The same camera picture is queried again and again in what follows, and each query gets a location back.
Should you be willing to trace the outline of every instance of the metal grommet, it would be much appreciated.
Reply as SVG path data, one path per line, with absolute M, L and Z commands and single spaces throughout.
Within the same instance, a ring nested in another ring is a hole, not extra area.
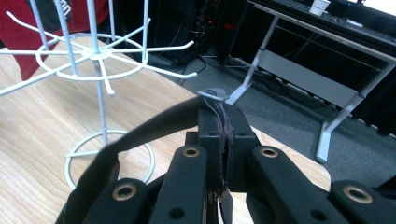
M 271 149 L 271 148 L 263 148 L 260 153 L 264 156 L 264 157 L 268 157 L 268 158 L 275 158 L 277 157 L 278 153 L 277 151 Z
M 134 184 L 132 183 L 124 183 L 121 185 L 118 185 L 114 190 L 113 190 L 113 199 L 117 201 L 126 201 L 132 197 L 137 192 L 137 188 Z
M 199 150 L 193 147 L 186 148 L 183 150 L 183 155 L 185 157 L 196 157 L 199 155 Z
M 373 196 L 371 196 L 366 191 L 359 189 L 357 187 L 345 186 L 343 188 L 343 192 L 349 199 L 351 199 L 352 201 L 355 201 L 357 203 L 372 203 L 373 202 Z

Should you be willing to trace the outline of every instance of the spinning display rack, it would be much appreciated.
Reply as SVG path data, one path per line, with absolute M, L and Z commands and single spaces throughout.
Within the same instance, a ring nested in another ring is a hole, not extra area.
M 92 140 L 93 138 L 102 135 L 104 139 L 104 146 L 108 144 L 108 134 L 109 133 L 120 133 L 124 134 L 125 131 L 122 130 L 108 130 L 106 125 L 106 111 L 105 111 L 105 101 L 103 95 L 103 87 L 102 82 L 104 82 L 106 87 L 106 92 L 109 95 L 114 95 L 115 91 L 111 88 L 110 80 L 118 79 L 123 77 L 128 77 L 132 74 L 137 73 L 141 69 L 149 69 L 154 72 L 168 75 L 171 77 L 177 78 L 190 78 L 195 77 L 196 73 L 191 73 L 187 75 L 180 75 L 177 73 L 173 73 L 170 71 L 166 71 L 157 67 L 153 67 L 148 65 L 149 62 L 149 52 L 153 51 L 167 51 L 167 50 L 179 50 L 179 49 L 186 49 L 193 44 L 193 41 L 189 42 L 184 46 L 179 47 L 166 47 L 166 48 L 147 48 L 147 37 L 148 37 L 148 25 L 150 22 L 149 19 L 149 0 L 145 0 L 144 2 L 144 16 L 143 16 L 143 26 L 134 30 L 133 32 L 129 33 L 125 36 L 117 36 L 115 34 L 115 24 L 114 24 L 114 10 L 113 10 L 113 2 L 108 1 L 109 4 L 109 18 L 110 18 L 110 27 L 111 27 L 111 35 L 107 34 L 98 34 L 96 28 L 96 15 L 95 15 L 95 8 L 94 8 L 94 0 L 87 0 L 87 7 L 88 7 L 88 16 L 90 22 L 90 33 L 89 34 L 69 34 L 66 19 L 64 17 L 64 12 L 62 8 L 61 0 L 54 0 L 54 4 L 57 9 L 59 21 L 62 27 L 63 36 L 57 36 L 52 33 L 45 32 L 43 29 L 43 25 L 40 19 L 39 11 L 37 9 L 37 5 L 35 0 L 30 0 L 31 8 L 35 15 L 35 22 L 37 27 L 31 26 L 23 21 L 18 20 L 16 17 L 13 16 L 11 12 L 7 12 L 8 16 L 14 20 L 18 25 L 22 26 L 24 29 L 30 29 L 36 31 L 40 34 L 41 40 L 43 45 L 38 50 L 0 50 L 0 54 L 12 54 L 12 55 L 35 55 L 37 63 L 45 69 L 47 72 L 31 77 L 28 80 L 22 81 L 18 84 L 13 86 L 7 87 L 3 90 L 0 90 L 0 96 L 6 95 L 13 91 L 17 91 L 23 87 L 29 86 L 37 81 L 40 81 L 44 78 L 57 76 L 66 78 L 69 80 L 74 81 L 95 81 L 97 87 L 97 94 L 98 94 L 98 101 L 99 101 L 99 110 L 100 110 L 100 117 L 102 122 L 102 131 L 98 133 L 94 133 L 85 139 L 83 139 L 80 143 L 78 143 L 75 148 L 71 151 L 70 154 L 67 154 L 67 160 L 64 167 L 64 174 L 67 180 L 68 185 L 70 188 L 74 189 L 76 187 L 75 183 L 73 182 L 71 175 L 70 175 L 70 165 L 71 160 L 75 157 L 80 156 L 87 156 L 98 153 L 98 151 L 88 151 L 88 152 L 78 152 L 78 150 L 84 146 L 87 142 Z M 130 40 L 129 38 L 133 35 L 138 34 L 139 32 L 143 32 L 143 39 L 142 45 Z M 75 41 L 73 39 L 77 39 L 80 37 L 89 36 L 92 40 L 91 46 L 84 46 Z M 99 37 L 109 38 L 111 39 L 111 43 L 104 45 L 103 47 L 99 46 Z M 63 42 L 66 45 L 67 51 L 59 51 L 59 50 L 50 50 L 50 47 Z M 113 49 L 113 47 L 117 46 L 122 42 L 128 42 L 129 44 L 135 46 L 135 49 Z M 142 63 L 136 62 L 134 60 L 121 58 L 117 54 L 121 53 L 141 53 L 142 54 Z M 69 59 L 69 63 L 63 64 L 58 67 L 49 67 L 45 64 L 42 60 L 42 56 L 45 55 L 67 55 Z M 119 74 L 108 74 L 106 72 L 106 59 L 113 59 L 118 60 L 123 63 L 129 64 L 133 66 L 131 70 Z M 83 63 L 86 61 L 92 61 L 94 69 L 95 69 L 95 76 L 81 76 L 78 73 L 77 65 L 79 63 Z M 67 74 L 65 72 L 66 69 L 70 69 L 72 74 Z M 144 179 L 144 182 L 147 182 L 151 176 L 151 173 L 154 168 L 154 155 L 152 152 L 151 147 L 149 144 L 145 144 L 146 149 L 149 152 L 151 165 L 148 171 L 147 176 Z

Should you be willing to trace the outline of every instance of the black strap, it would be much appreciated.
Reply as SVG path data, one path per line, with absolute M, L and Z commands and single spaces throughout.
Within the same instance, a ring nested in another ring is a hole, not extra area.
M 225 95 L 225 92 L 220 90 L 205 92 Z M 119 141 L 103 148 L 69 195 L 56 223 L 81 223 L 83 221 L 101 192 L 108 185 L 117 181 L 120 167 L 118 154 L 120 152 L 141 146 L 168 134 L 197 126 L 198 110 L 204 108 L 204 106 L 212 105 L 211 102 L 205 101 L 202 96 L 197 96 L 174 105 L 125 134 Z M 213 110 L 216 114 L 221 111 L 218 116 L 222 120 L 227 120 L 222 106 Z

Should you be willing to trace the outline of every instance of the red fabric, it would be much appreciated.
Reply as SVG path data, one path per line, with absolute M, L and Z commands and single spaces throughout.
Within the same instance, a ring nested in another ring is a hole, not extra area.
M 107 0 L 94 0 L 97 23 L 102 22 L 108 15 Z M 87 2 L 85 0 L 71 0 L 71 17 L 68 23 L 70 33 L 86 31 L 90 28 Z M 14 50 L 36 50 L 42 46 L 38 32 L 24 28 L 13 21 L 6 11 L 11 12 L 20 21 L 36 27 L 35 16 L 26 0 L 2 0 L 0 4 L 0 40 L 9 49 Z M 62 35 L 62 31 L 53 32 Z M 38 68 L 35 56 L 15 55 L 21 69 L 21 79 L 29 79 Z

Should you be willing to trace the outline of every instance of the wooden tabletop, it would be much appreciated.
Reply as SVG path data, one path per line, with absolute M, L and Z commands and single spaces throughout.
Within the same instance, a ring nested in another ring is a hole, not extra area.
M 67 60 L 51 56 L 56 66 Z M 20 70 L 12 56 L 0 55 L 0 89 L 21 82 Z M 106 60 L 106 70 L 115 74 L 131 69 L 125 63 Z M 81 75 L 94 74 L 92 62 L 78 66 Z M 132 130 L 137 125 L 194 96 L 149 70 L 111 81 L 116 92 L 105 91 L 106 122 L 109 129 Z M 263 145 L 284 150 L 317 186 L 330 188 L 329 173 L 319 164 L 255 130 Z M 66 154 L 82 139 L 101 132 L 95 82 L 48 77 L 31 86 L 0 97 L 0 223 L 53 223 L 71 189 L 64 177 Z M 178 132 L 150 143 L 156 163 L 153 180 L 164 174 L 174 151 L 183 146 L 185 132 Z M 111 134 L 112 141 L 120 137 Z M 102 147 L 101 137 L 80 151 Z M 93 156 L 72 162 L 77 182 Z M 138 147 L 120 154 L 120 177 L 142 179 L 149 169 L 149 154 Z M 244 195 L 235 194 L 235 223 L 249 223 Z

